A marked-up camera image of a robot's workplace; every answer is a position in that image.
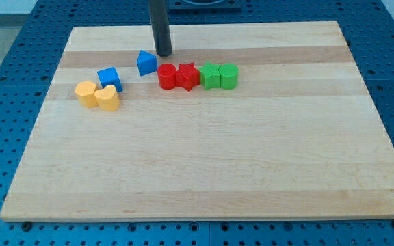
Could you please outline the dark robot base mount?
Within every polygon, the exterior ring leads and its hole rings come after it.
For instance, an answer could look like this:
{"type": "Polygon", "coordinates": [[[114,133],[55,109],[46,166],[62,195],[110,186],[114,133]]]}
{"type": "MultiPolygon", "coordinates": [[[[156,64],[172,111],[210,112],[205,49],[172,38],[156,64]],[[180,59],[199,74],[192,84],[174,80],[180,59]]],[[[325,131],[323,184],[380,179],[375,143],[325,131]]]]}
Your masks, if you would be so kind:
{"type": "Polygon", "coordinates": [[[166,3],[169,12],[241,9],[241,0],[167,0],[166,3]]]}

